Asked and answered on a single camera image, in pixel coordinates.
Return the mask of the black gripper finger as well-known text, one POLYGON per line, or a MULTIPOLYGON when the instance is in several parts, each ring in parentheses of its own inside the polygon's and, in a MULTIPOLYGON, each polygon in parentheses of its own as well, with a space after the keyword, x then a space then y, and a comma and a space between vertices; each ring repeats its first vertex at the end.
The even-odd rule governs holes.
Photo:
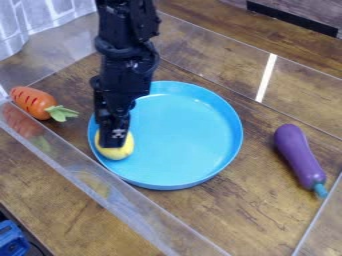
POLYGON ((94 89, 94 111, 97 123, 101 126, 108 127, 110 125, 110 113, 104 93, 100 88, 94 89))
POLYGON ((136 103, 129 105, 128 110, 120 109, 116 114, 110 112, 110 125, 108 127, 100 124, 100 144, 105 148, 120 148, 125 145, 126 138, 130 130, 132 114, 130 111, 134 109, 136 103))

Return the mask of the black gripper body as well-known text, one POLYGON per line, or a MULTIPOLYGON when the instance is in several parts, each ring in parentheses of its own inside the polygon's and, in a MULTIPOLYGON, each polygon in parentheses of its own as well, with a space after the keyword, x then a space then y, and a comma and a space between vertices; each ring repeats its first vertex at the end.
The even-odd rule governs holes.
POLYGON ((153 0, 95 0, 100 30, 95 49, 101 73, 91 79, 97 109, 129 110, 150 93, 160 53, 152 38, 162 22, 153 0))

